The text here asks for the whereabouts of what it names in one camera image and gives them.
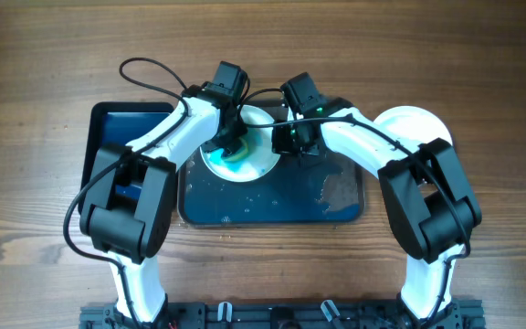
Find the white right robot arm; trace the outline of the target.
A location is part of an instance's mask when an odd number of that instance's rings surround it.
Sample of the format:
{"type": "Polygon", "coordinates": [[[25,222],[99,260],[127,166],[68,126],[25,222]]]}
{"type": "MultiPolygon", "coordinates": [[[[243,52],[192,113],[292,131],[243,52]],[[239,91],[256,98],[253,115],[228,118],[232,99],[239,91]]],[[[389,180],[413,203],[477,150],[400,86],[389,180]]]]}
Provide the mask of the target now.
{"type": "Polygon", "coordinates": [[[469,256],[482,221],[446,125],[413,106],[371,121],[341,98],[291,111],[273,124],[273,151],[316,154],[325,147],[378,179],[389,227],[407,255],[401,303],[415,325],[435,325],[451,303],[454,265],[469,256]]]}

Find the green yellow sponge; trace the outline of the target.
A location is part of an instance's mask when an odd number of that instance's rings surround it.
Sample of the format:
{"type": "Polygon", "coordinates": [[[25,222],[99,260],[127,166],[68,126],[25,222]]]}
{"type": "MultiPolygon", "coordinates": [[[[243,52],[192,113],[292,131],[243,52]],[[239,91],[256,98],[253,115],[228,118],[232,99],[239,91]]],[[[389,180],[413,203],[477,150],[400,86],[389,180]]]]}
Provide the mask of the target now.
{"type": "Polygon", "coordinates": [[[245,138],[239,137],[224,148],[221,159],[225,162],[234,163],[248,156],[249,146],[245,138]]]}

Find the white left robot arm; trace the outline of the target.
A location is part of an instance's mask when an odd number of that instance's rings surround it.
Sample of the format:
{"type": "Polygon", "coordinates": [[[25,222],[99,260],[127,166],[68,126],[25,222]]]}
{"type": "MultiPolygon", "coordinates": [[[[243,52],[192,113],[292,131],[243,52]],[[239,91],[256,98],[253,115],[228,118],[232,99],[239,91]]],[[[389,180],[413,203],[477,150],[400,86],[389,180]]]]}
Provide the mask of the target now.
{"type": "Polygon", "coordinates": [[[97,151],[89,182],[70,208],[78,210],[79,229],[96,249],[91,257],[110,264],[118,299],[109,324],[168,327],[156,254],[171,225],[177,172],[204,143],[240,143],[247,131],[239,114],[243,102],[239,92],[193,86],[145,135],[97,151]]]}

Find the white plate blue stains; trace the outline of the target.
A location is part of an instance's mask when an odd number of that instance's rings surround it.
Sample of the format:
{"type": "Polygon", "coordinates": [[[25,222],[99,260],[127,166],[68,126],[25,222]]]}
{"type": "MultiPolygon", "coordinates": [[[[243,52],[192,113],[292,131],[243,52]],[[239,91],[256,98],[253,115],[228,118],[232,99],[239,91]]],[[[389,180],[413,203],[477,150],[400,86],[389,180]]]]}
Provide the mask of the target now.
{"type": "Polygon", "coordinates": [[[375,124],[401,137],[429,143],[441,138],[453,144],[446,125],[432,112],[416,106],[397,106],[379,114],[375,124]]]}

